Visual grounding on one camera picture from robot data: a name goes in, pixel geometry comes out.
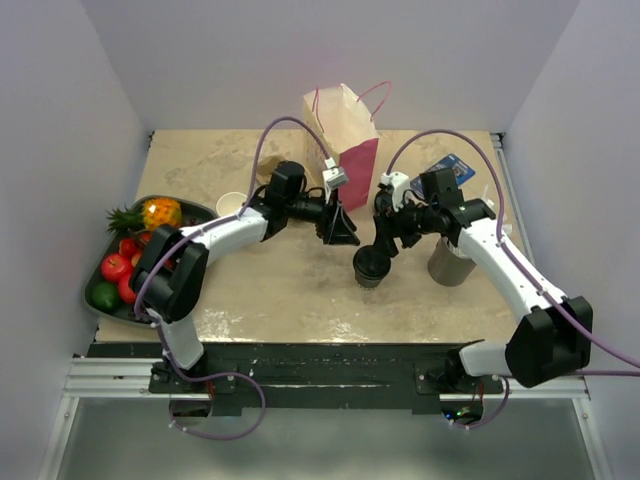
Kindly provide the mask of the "black coffee cup lid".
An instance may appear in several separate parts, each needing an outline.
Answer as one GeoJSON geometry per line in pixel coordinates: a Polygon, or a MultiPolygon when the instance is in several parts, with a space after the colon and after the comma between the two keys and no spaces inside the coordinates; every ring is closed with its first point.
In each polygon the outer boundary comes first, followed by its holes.
{"type": "Polygon", "coordinates": [[[353,257],[355,273],[367,279],[382,279],[391,269],[391,259],[372,245],[359,248],[353,257]]]}

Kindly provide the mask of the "dark paper coffee cup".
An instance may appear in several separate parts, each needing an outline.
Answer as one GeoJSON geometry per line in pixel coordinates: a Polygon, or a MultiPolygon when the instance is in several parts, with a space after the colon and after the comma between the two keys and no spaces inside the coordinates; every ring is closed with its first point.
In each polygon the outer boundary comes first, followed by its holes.
{"type": "Polygon", "coordinates": [[[367,290],[372,290],[377,288],[387,275],[388,275],[387,271],[379,271],[374,273],[366,273],[358,269],[354,271],[354,278],[357,284],[361,288],[367,289],[367,290]]]}

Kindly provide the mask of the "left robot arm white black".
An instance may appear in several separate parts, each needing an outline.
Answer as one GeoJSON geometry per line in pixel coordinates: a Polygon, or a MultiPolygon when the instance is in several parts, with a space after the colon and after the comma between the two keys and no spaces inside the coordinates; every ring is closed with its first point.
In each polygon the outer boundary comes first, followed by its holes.
{"type": "Polygon", "coordinates": [[[329,158],[322,177],[320,194],[314,196],[306,189],[304,167],[282,161],[269,182],[233,213],[194,227],[163,225],[152,233],[130,287],[136,293],[136,314],[148,315],[159,329],[163,349],[176,363],[171,378],[183,391],[196,392],[207,380],[192,311],[214,261],[274,237],[291,220],[314,225],[325,245],[360,244],[339,199],[339,188],[348,182],[345,170],[329,158]]]}

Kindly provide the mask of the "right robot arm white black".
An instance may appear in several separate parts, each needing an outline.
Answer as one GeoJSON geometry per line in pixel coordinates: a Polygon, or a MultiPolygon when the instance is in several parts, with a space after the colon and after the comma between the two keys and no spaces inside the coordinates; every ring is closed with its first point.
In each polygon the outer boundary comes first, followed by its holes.
{"type": "Polygon", "coordinates": [[[481,376],[496,374],[531,388],[586,367],[593,324],[586,299],[570,298],[547,281],[504,235],[491,208],[464,198],[453,170],[424,173],[421,181],[426,201],[417,204],[405,197],[407,175],[382,174],[374,200],[375,239],[357,251],[353,267],[361,286],[375,288],[401,248],[438,234],[442,244],[452,244],[484,271],[518,324],[504,345],[479,340],[454,349],[445,369],[448,386],[466,393],[481,376]]]}

